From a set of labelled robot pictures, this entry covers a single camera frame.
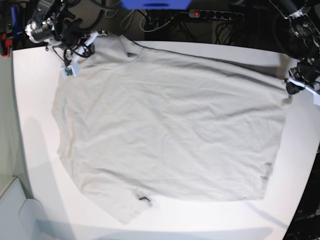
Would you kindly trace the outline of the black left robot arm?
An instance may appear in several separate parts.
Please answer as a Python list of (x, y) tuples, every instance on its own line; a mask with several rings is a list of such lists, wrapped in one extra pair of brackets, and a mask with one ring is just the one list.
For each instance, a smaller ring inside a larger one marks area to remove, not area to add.
[[(295, 95), (303, 90), (314, 97), (320, 96), (316, 88), (320, 82), (320, 2), (318, 0), (271, 0), (271, 5), (278, 15), (273, 21), (273, 36), (280, 49), (287, 56), (297, 60), (297, 66), (289, 69), (288, 78), (284, 80), (286, 90)], [(276, 21), (288, 21), (289, 30), (294, 37), (307, 47), (305, 52), (293, 53), (277, 36)]]

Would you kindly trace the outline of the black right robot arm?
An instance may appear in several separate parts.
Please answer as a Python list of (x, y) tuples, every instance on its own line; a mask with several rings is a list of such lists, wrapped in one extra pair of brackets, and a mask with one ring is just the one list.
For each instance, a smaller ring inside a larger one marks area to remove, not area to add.
[(52, 49), (62, 49), (62, 60), (67, 64), (70, 62), (67, 53), (89, 58), (94, 54), (94, 47), (85, 46), (85, 41), (101, 22), (106, 11), (100, 9), (95, 21), (90, 26), (81, 28), (83, 20), (69, 11), (79, 3), (79, 0), (39, 0), (25, 26), (29, 40), (35, 44), (46, 43)]

